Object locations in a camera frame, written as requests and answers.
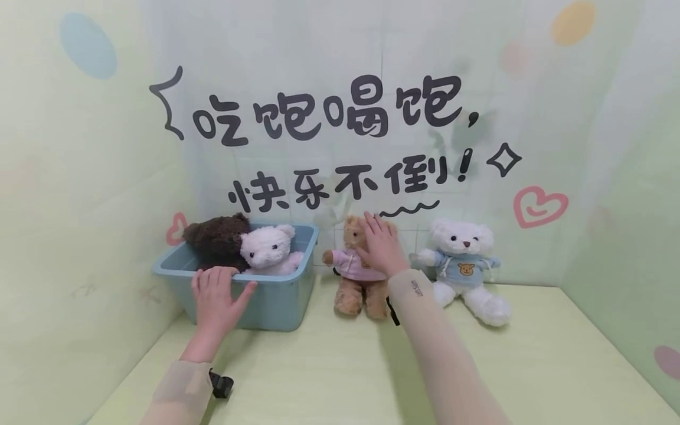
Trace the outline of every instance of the black clip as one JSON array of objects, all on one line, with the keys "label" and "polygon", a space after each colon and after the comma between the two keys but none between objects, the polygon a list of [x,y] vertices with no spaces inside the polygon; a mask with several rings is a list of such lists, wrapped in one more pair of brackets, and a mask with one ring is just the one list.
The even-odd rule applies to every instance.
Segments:
[{"label": "black clip", "polygon": [[215,398],[229,398],[231,390],[234,388],[234,380],[228,376],[219,376],[212,369],[208,372],[210,382],[213,384],[213,395]]},{"label": "black clip", "polygon": [[394,325],[399,326],[401,323],[399,322],[399,318],[396,316],[396,312],[392,308],[392,304],[390,304],[390,297],[387,297],[387,306],[390,308],[390,316],[392,317]]}]

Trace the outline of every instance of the green wall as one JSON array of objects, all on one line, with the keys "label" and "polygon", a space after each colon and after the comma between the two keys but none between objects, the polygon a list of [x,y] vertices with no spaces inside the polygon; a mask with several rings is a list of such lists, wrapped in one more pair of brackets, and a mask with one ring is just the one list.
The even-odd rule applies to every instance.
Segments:
[{"label": "green wall", "polygon": [[[680,73],[614,175],[564,291],[680,412],[680,380],[654,350],[680,351]],[[675,368],[680,367],[680,354]]]}]

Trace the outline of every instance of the brown teddy bear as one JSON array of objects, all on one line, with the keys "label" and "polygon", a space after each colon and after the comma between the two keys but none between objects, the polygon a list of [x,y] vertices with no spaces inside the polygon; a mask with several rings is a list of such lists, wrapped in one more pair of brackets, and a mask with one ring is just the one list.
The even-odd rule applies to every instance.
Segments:
[{"label": "brown teddy bear", "polygon": [[241,256],[241,234],[250,232],[250,221],[242,213],[193,223],[183,238],[199,258],[199,269],[234,267],[243,273],[250,266]]},{"label": "brown teddy bear", "polygon": [[387,277],[372,269],[356,252],[357,247],[368,251],[366,235],[356,216],[348,216],[344,225],[344,250],[327,250],[322,255],[325,265],[335,267],[340,274],[340,287],[335,293],[335,309],[348,316],[357,316],[366,296],[366,313],[376,320],[388,315]]}]

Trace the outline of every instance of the blue plastic basket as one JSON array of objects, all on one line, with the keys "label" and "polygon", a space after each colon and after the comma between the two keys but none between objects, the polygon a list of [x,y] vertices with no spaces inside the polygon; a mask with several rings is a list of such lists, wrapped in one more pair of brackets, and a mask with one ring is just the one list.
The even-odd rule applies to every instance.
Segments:
[{"label": "blue plastic basket", "polygon": [[[275,226],[277,223],[252,222],[251,228]],[[245,285],[256,280],[258,287],[248,303],[237,328],[296,330],[307,311],[307,304],[314,285],[311,255],[317,243],[319,229],[313,224],[293,224],[295,237],[290,250],[305,253],[300,267],[288,276],[234,275],[231,284],[232,297],[238,297]],[[198,266],[198,259],[185,243],[170,249],[156,264],[153,272],[165,277],[192,322],[196,323],[196,304],[191,292],[191,278]]]}]

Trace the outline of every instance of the pink hoodie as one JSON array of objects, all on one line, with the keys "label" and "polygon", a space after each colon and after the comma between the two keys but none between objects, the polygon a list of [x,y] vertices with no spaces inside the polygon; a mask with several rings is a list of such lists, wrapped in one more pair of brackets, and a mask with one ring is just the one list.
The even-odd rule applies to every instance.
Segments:
[{"label": "pink hoodie", "polygon": [[365,265],[355,250],[333,250],[333,265],[340,276],[364,282],[387,279],[383,273]]}]

